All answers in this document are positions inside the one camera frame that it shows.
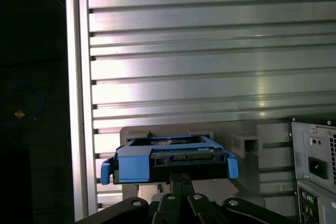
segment dark background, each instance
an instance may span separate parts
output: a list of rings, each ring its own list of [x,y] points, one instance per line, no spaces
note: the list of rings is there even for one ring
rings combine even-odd
[[[66,12],[56,0],[0,0],[2,218],[73,223]],[[31,84],[6,90],[19,82]]]

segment blue drive tray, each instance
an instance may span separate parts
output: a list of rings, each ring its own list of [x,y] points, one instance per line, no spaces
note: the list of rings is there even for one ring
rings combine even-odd
[[[197,138],[198,141],[194,143],[184,143],[188,142],[191,138]],[[180,144],[160,144],[160,141],[170,139],[179,139]],[[226,151],[221,145],[206,136],[183,135],[135,138],[129,140],[126,145],[117,149],[112,158],[102,163],[100,182],[103,185],[109,184],[110,175],[113,174],[117,166],[119,170],[119,183],[148,183],[151,182],[150,156],[153,152],[176,150],[179,152],[179,156],[181,156],[183,150],[186,150],[186,152],[191,149],[203,151],[207,148],[222,150],[226,156],[229,178],[238,177],[238,164],[234,154]]]

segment blue cable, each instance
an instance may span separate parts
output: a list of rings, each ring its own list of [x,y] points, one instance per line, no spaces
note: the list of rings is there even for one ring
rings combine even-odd
[[[41,106],[32,115],[25,116],[22,119],[12,120],[12,121],[0,124],[0,127],[5,127],[5,126],[8,126],[8,125],[11,125],[11,124],[14,124],[14,123],[19,123],[19,122],[22,122],[22,121],[27,121],[29,119],[33,119],[37,114],[39,114],[42,111],[42,109],[44,107],[44,104],[45,104],[45,101],[46,101],[44,93],[38,85],[36,85],[33,82],[29,82],[29,81],[19,82],[19,83],[15,84],[14,86],[10,87],[9,89],[7,89],[7,91],[4,93],[4,95],[0,98],[0,102],[2,102],[6,98],[6,96],[9,93],[11,93],[13,90],[15,90],[17,87],[24,86],[24,85],[34,86],[38,90],[38,92],[41,94],[41,97],[42,97]]]

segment aluminum panel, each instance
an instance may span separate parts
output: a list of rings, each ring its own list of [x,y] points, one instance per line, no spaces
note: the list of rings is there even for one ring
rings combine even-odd
[[[67,0],[68,33],[77,34],[69,36],[69,57],[81,63],[69,61],[69,72],[78,64],[81,76],[69,77],[71,87],[82,81],[76,91],[84,112],[72,118],[85,126],[86,173],[78,181],[87,183],[75,203],[83,215],[120,200],[109,195],[115,187],[101,191],[97,178],[125,126],[336,111],[334,0],[75,1]],[[81,155],[77,133],[73,157]],[[264,150],[274,159],[261,158],[263,172],[290,166],[271,151]],[[288,214],[279,202],[281,212],[295,215],[295,207]]]

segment metal bolt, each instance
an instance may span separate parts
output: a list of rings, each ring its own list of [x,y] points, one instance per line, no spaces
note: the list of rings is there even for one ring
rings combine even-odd
[[[133,204],[134,206],[139,206],[139,205],[141,205],[141,201],[134,201],[132,204]]]
[[[234,206],[234,207],[239,205],[238,201],[236,201],[236,200],[230,200],[230,201],[229,201],[229,204],[230,204],[231,206]]]
[[[194,195],[193,198],[194,198],[194,199],[201,199],[201,198],[202,198],[202,195],[196,194],[196,195]]]

